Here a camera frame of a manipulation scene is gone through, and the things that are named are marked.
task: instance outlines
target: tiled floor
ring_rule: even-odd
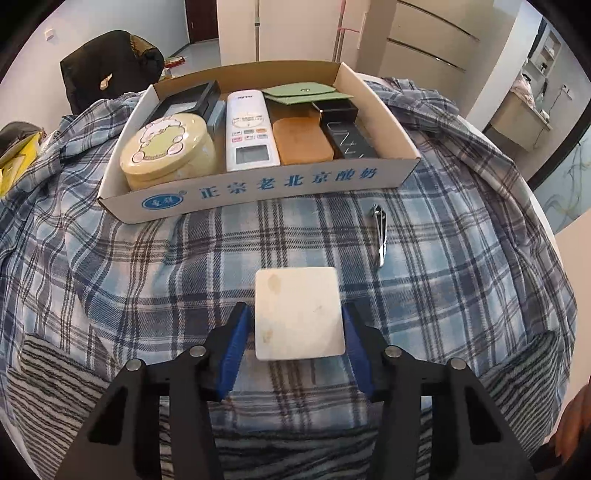
[[[185,57],[185,63],[170,69],[173,76],[179,77],[199,70],[212,69],[222,64],[219,40],[206,40],[187,46],[177,56]]]

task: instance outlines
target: cartoon sticker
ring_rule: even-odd
[[[185,131],[179,120],[169,116],[146,125],[139,139],[139,149],[131,160],[139,163],[180,153],[184,148]]]

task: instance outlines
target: plaid blanket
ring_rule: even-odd
[[[519,378],[530,379],[529,394],[515,396],[523,383],[505,381],[498,395],[541,422],[529,445],[540,443],[566,387],[576,305],[530,191],[513,162],[471,134],[436,92],[400,80],[370,85],[422,155],[398,189],[141,225],[124,225],[96,203],[138,97],[64,118],[56,140],[0,201],[0,408],[8,418],[19,423],[23,408],[7,394],[8,371],[21,370],[27,334],[108,381],[131,358],[165,361],[202,341],[237,301],[253,302],[257,269],[332,265],[342,300],[364,302],[390,343],[415,357],[459,356],[480,376],[527,365]],[[391,220],[380,270],[374,203]],[[551,361],[512,363],[524,352],[537,358],[548,337]],[[378,414],[346,356],[259,362],[249,343],[234,391],[211,417],[226,432],[314,434],[372,425]]]

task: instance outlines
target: blue gripper pad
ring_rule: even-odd
[[[244,349],[246,347],[246,341],[251,330],[251,309],[249,306],[242,304],[242,311],[239,314],[236,326],[230,336],[228,348],[225,354],[222,356],[219,364],[219,375],[217,376],[216,390],[220,399],[226,398],[228,393],[234,388],[234,382],[238,376],[238,369],[240,368],[240,362]],[[234,311],[230,315],[228,323],[235,321],[232,318]]]
[[[361,342],[361,338],[353,324],[347,305],[343,306],[343,325],[345,327],[345,345],[357,387],[368,397],[374,394],[371,363]]]

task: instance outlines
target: door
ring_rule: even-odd
[[[218,38],[216,0],[185,0],[189,41]]]

